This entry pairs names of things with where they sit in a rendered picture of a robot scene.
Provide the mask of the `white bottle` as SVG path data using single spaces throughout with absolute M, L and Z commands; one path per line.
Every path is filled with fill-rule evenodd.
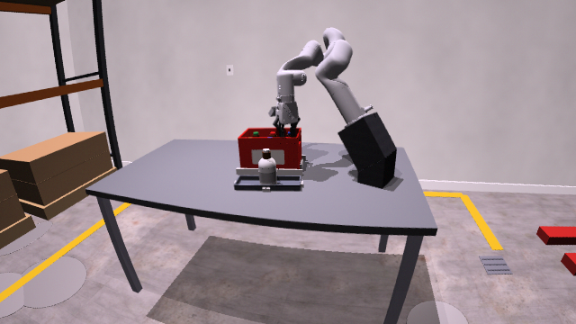
M 271 158 L 271 151 L 269 148 L 264 148 L 262 153 L 263 157 L 258 163 L 259 183 L 261 185 L 276 185 L 277 175 L 275 160 Z

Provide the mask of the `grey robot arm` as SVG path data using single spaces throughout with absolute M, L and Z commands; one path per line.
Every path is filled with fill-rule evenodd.
M 348 67 L 353 54 L 352 47 L 345 41 L 342 32 L 335 28 L 328 28 L 323 33 L 323 40 L 327 50 L 324 55 L 320 44 L 311 40 L 298 57 L 289 60 L 281 67 L 276 77 L 278 94 L 276 100 L 278 102 L 294 101 L 294 87 L 303 86 L 307 81 L 307 75 L 301 70 L 311 66 L 317 67 L 316 78 L 327 89 L 347 127 L 369 115 L 368 111 L 373 107 L 371 105 L 366 108 L 361 107 L 348 84 L 338 77 Z M 334 43 L 335 45 L 331 47 Z

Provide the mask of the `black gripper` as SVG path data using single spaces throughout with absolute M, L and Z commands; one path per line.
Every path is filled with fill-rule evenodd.
M 279 138 L 284 138 L 284 125 L 286 124 L 291 124 L 290 135 L 295 137 L 295 128 L 300 119 L 296 101 L 278 102 L 276 104 L 275 121 L 273 125 L 279 130 Z

